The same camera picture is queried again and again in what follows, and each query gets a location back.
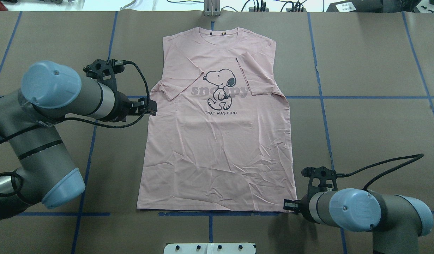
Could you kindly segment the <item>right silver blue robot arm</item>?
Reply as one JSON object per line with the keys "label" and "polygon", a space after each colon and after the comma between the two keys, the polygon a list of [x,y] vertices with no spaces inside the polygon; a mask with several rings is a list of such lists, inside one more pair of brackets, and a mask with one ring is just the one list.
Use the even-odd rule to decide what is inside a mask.
{"label": "right silver blue robot arm", "polygon": [[285,210],[312,222],[372,233],[374,254],[418,254],[418,239],[431,233],[434,217],[421,200],[346,188],[283,201]]}

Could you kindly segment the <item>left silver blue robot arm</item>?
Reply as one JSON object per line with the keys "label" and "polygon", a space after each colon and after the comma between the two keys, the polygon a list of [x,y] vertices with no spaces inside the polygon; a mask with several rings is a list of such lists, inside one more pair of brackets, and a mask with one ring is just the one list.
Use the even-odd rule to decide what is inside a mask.
{"label": "left silver blue robot arm", "polygon": [[8,142],[21,166],[0,173],[0,221],[35,204],[48,209],[80,196],[86,184],[56,125],[79,121],[104,128],[127,116],[155,116],[150,96],[130,100],[117,89],[115,75],[128,60],[97,59],[82,77],[69,66],[44,60],[32,64],[21,87],[0,97],[0,145]]}

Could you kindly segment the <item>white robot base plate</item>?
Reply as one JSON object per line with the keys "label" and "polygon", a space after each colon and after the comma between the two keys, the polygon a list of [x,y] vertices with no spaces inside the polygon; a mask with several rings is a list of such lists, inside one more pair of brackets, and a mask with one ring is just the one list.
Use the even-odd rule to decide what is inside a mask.
{"label": "white robot base plate", "polygon": [[230,243],[175,243],[167,244],[164,254],[256,254],[256,244]]}

